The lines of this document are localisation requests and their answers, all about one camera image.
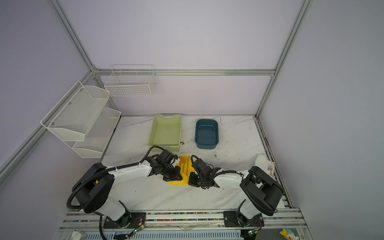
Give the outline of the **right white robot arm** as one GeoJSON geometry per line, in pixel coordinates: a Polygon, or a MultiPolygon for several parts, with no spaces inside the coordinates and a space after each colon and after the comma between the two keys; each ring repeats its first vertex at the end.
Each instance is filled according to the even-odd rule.
{"type": "Polygon", "coordinates": [[[240,189],[246,195],[236,211],[225,214],[232,225],[248,227],[253,221],[259,221],[262,214],[271,217],[277,212],[284,189],[260,167],[253,166],[245,172],[222,170],[212,168],[195,155],[191,156],[191,164],[195,171],[190,173],[190,186],[205,190],[229,187],[240,189]]]}

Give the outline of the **light green plastic basket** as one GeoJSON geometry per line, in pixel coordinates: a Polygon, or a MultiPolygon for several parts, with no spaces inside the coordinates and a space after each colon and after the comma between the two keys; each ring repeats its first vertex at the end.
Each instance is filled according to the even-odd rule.
{"type": "Polygon", "coordinates": [[[155,115],[148,146],[159,146],[171,152],[179,152],[181,132],[181,115],[155,115]]]}

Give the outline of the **yellow paper napkin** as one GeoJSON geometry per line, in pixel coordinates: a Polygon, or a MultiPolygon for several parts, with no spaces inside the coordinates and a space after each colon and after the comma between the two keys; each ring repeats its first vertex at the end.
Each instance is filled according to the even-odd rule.
{"type": "Polygon", "coordinates": [[[189,177],[191,173],[196,173],[195,169],[192,166],[191,157],[187,155],[183,155],[179,157],[179,162],[176,164],[176,167],[180,167],[180,174],[182,176],[182,179],[179,181],[171,181],[169,182],[170,185],[183,185],[188,186],[189,185],[189,177]]]}

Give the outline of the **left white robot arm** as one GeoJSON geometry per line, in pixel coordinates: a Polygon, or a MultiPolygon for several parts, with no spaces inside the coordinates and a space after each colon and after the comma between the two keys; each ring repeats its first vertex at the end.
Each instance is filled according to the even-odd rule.
{"type": "Polygon", "coordinates": [[[131,218],[131,212],[119,200],[111,196],[112,189],[124,182],[150,177],[163,176],[163,181],[181,181],[181,168],[174,166],[179,158],[169,150],[155,146],[162,152],[150,156],[149,149],[139,161],[131,164],[107,167],[96,163],[73,186],[66,205],[69,210],[83,210],[85,213],[95,213],[122,222],[131,218]]]}

